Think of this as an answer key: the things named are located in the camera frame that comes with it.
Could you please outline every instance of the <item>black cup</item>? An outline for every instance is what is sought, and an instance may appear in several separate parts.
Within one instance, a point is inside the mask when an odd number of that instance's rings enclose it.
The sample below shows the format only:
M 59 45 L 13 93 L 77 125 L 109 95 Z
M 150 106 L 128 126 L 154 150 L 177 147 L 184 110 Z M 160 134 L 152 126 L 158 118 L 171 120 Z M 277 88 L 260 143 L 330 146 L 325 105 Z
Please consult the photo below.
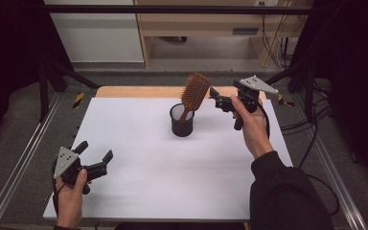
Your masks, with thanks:
M 179 137 L 186 137 L 193 132 L 193 118 L 195 113 L 190 111 L 184 121 L 180 121 L 184 112 L 184 105 L 178 103 L 170 109 L 170 117 L 172 118 L 172 132 Z

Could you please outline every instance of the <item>black curtain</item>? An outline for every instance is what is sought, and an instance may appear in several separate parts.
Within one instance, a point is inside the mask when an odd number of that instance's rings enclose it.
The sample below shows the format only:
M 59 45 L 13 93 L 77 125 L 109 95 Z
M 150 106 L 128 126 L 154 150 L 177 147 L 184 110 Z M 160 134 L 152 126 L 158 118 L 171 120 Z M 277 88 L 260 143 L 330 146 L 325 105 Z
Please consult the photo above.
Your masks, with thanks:
M 332 84 L 331 104 L 352 151 L 368 166 L 368 0 L 347 0 L 314 64 Z
M 27 4 L 44 2 L 0 0 L 0 122 L 8 110 L 11 93 L 37 82 L 43 63 L 55 61 L 73 70 L 50 14 L 26 11 Z M 65 84 L 61 73 L 49 72 L 51 78 L 57 79 L 57 85 Z

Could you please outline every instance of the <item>white table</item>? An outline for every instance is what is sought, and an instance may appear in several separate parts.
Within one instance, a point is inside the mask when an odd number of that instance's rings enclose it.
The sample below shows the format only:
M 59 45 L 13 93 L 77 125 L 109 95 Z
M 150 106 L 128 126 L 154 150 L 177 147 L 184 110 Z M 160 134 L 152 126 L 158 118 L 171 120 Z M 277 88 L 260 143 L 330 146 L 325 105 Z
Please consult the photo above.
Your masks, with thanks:
M 254 181 L 242 132 L 231 113 L 204 100 L 195 113 L 194 131 L 177 137 L 170 108 L 178 98 L 94 98 L 73 148 L 87 141 L 83 165 L 102 161 L 112 150 L 108 175 L 90 185 L 83 218 L 115 221 L 248 221 Z M 273 107 L 264 100 L 270 141 L 292 166 Z M 50 200 L 43 217 L 55 219 Z

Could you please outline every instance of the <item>black jacket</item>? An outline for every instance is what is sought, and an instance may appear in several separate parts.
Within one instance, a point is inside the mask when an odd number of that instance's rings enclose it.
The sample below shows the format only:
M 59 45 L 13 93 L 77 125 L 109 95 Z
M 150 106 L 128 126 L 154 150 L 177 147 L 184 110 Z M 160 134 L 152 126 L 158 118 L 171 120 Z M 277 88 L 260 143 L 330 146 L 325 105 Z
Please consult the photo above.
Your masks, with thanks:
M 250 189 L 251 229 L 334 229 L 307 175 L 286 167 L 276 151 L 256 159 L 252 172 L 256 180 Z

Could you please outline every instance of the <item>hand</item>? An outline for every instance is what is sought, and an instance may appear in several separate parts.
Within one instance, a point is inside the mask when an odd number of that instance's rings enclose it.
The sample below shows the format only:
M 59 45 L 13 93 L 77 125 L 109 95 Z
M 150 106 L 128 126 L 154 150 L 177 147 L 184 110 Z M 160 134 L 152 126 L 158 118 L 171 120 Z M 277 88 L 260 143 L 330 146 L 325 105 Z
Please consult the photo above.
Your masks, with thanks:
M 82 217 L 82 189 L 86 183 L 86 178 L 86 170 L 80 170 L 74 188 L 65 184 L 61 177 L 57 179 L 57 190 L 59 190 L 57 226 L 78 228 Z
M 234 112 L 234 118 L 238 119 L 241 116 L 243 119 L 242 131 L 244 142 L 255 159 L 259 158 L 265 153 L 273 151 L 273 147 L 268 140 L 265 130 L 265 115 L 261 109 L 258 107 L 255 112 L 249 113 L 241 100 L 239 100 L 236 96 L 231 95 L 231 100 L 232 105 L 237 111 Z

